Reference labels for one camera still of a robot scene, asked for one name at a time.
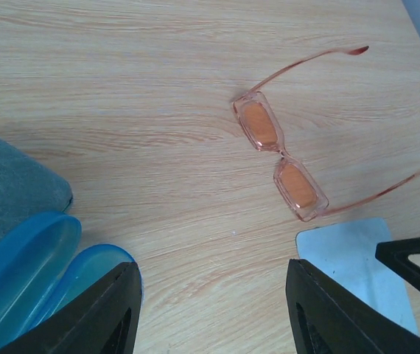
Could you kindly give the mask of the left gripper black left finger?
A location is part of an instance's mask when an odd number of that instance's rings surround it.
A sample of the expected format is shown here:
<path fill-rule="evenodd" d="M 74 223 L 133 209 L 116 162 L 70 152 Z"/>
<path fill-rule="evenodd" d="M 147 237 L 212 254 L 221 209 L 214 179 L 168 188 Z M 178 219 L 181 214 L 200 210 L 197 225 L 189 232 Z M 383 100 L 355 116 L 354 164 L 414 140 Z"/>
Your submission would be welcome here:
<path fill-rule="evenodd" d="M 0 353 L 132 353 L 141 301 L 137 263 L 120 263 Z"/>

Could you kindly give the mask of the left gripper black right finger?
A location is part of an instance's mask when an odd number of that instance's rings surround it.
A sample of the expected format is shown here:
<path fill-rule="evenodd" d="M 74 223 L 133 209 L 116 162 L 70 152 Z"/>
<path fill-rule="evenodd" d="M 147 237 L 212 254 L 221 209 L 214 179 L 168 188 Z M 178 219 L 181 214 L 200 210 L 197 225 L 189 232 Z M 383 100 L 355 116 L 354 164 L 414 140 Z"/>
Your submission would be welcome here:
<path fill-rule="evenodd" d="M 307 260 L 289 261 L 286 298 L 297 353 L 420 353 L 420 337 Z"/>

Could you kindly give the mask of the blue transparent glasses case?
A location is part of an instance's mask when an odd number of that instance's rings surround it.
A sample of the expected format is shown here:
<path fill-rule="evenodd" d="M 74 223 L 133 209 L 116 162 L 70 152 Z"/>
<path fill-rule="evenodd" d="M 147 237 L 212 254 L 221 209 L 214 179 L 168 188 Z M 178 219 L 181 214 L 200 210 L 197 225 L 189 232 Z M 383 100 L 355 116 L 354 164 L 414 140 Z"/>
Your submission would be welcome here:
<path fill-rule="evenodd" d="M 81 223 L 59 212 L 32 216 L 0 241 L 0 349 L 46 321 L 123 262 L 124 249 L 78 250 Z"/>

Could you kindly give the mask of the green glasses case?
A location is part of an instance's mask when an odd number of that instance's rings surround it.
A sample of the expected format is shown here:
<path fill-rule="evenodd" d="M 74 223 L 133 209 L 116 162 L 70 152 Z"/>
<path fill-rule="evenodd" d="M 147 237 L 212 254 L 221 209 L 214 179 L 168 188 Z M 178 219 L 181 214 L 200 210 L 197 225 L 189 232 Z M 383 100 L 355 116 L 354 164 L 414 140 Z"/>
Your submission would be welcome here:
<path fill-rule="evenodd" d="M 39 212 L 65 212 L 70 184 L 54 171 L 0 139 L 0 240 Z"/>

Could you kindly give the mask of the orange sunglasses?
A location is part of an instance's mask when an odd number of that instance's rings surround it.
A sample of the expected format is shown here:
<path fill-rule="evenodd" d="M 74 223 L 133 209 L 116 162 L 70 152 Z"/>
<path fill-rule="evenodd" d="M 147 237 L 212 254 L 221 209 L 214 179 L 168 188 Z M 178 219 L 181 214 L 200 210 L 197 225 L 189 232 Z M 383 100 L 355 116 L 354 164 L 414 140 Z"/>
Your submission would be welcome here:
<path fill-rule="evenodd" d="M 273 181 L 284 202 L 300 221 L 308 222 L 315 218 L 360 207 L 398 189 L 420 176 L 419 169 L 412 175 L 383 191 L 355 201 L 354 203 L 331 208 L 329 206 L 329 199 L 315 179 L 310 175 L 309 171 L 300 161 L 287 152 L 284 132 L 266 96 L 260 91 L 261 87 L 302 63 L 334 53 L 358 56 L 368 49 L 368 46 L 358 48 L 338 47 L 307 56 L 272 73 L 244 94 L 234 99 L 231 103 L 234 116 L 237 118 L 243 132 L 253 147 L 258 151 L 280 155 L 279 163 L 274 170 Z"/>

